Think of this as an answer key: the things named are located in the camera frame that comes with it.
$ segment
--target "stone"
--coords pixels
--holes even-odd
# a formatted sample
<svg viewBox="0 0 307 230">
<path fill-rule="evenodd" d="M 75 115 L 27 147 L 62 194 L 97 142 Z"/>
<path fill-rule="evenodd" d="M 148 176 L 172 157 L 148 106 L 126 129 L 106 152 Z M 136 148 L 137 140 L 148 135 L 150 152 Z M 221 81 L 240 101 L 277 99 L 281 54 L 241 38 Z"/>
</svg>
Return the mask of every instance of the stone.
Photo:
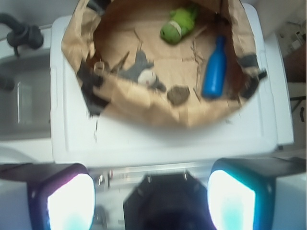
<svg viewBox="0 0 307 230">
<path fill-rule="evenodd" d="M 188 100 L 190 96 L 190 90 L 188 86 L 173 86 L 167 92 L 167 98 L 174 106 L 183 104 Z"/>
</svg>

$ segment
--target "green plush toy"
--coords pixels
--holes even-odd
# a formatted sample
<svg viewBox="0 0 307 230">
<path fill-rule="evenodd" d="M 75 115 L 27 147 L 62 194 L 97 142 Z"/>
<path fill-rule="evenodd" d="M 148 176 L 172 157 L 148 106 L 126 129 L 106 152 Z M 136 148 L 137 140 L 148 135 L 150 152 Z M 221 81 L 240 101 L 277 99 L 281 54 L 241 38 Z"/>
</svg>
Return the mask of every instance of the green plush toy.
<svg viewBox="0 0 307 230">
<path fill-rule="evenodd" d="M 195 26 L 198 15 L 198 6 L 192 4 L 187 8 L 179 8 L 171 11 L 171 20 L 161 29 L 161 37 L 170 44 L 177 44 L 181 38 L 191 32 Z"/>
</svg>

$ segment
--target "blue plastic bottle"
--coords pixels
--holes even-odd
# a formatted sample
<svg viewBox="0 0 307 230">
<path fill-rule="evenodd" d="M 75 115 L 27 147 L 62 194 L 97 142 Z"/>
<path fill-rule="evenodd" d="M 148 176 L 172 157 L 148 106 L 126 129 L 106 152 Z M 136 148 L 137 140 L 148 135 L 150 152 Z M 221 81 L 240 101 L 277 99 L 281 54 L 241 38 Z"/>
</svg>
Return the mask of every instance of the blue plastic bottle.
<svg viewBox="0 0 307 230">
<path fill-rule="evenodd" d="M 226 54 L 224 52 L 226 38 L 216 38 L 216 49 L 209 58 L 202 96 L 205 98 L 218 98 L 222 96 L 226 73 Z"/>
</svg>

